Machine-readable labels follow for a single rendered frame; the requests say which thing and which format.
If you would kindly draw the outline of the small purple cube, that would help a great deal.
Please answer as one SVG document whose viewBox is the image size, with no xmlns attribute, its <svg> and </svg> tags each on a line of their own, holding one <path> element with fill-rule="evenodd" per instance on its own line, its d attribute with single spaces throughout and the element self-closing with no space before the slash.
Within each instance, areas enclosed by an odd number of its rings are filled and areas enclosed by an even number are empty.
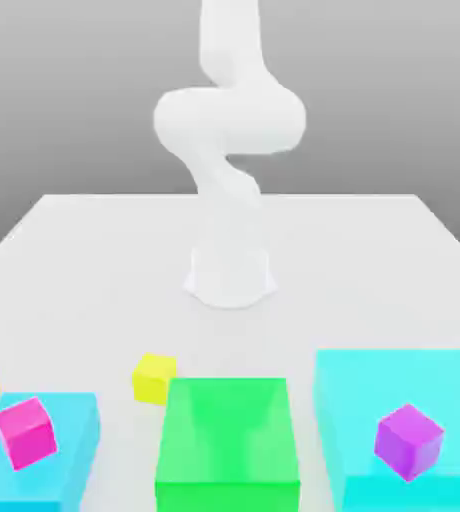
<svg viewBox="0 0 460 512">
<path fill-rule="evenodd" d="M 374 454 L 406 482 L 438 460 L 445 430 L 412 404 L 405 404 L 378 424 Z"/>
</svg>

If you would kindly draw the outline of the small pink cube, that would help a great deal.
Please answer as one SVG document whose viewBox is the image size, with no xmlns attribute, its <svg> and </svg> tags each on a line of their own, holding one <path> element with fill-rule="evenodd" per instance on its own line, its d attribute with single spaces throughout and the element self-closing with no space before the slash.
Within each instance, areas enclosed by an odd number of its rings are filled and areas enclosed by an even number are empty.
<svg viewBox="0 0 460 512">
<path fill-rule="evenodd" d="M 0 411 L 0 438 L 14 471 L 58 450 L 51 417 L 37 396 Z"/>
</svg>

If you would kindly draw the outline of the large green box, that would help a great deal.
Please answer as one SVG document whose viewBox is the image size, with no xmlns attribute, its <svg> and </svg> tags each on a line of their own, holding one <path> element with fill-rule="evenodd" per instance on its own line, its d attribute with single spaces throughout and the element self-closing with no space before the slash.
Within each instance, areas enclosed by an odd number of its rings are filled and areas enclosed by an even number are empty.
<svg viewBox="0 0 460 512">
<path fill-rule="evenodd" d="M 299 512 L 286 380 L 173 379 L 154 491 L 156 512 Z"/>
</svg>

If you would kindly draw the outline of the large cyan box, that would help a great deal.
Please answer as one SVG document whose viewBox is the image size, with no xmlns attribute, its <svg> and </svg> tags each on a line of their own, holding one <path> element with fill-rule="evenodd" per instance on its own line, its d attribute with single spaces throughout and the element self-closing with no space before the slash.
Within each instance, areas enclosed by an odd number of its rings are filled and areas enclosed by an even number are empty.
<svg viewBox="0 0 460 512">
<path fill-rule="evenodd" d="M 313 397 L 334 512 L 460 512 L 460 350 L 320 350 Z M 380 420 L 407 403 L 445 431 L 411 482 L 374 453 Z"/>
</svg>

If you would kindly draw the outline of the large light blue box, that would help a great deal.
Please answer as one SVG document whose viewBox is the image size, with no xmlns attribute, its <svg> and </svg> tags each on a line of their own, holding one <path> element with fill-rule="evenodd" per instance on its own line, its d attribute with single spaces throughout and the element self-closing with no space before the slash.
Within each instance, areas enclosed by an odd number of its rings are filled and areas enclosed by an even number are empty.
<svg viewBox="0 0 460 512">
<path fill-rule="evenodd" d="M 0 438 L 0 512 L 80 512 L 100 439 L 96 395 L 37 392 L 58 452 L 15 471 Z"/>
</svg>

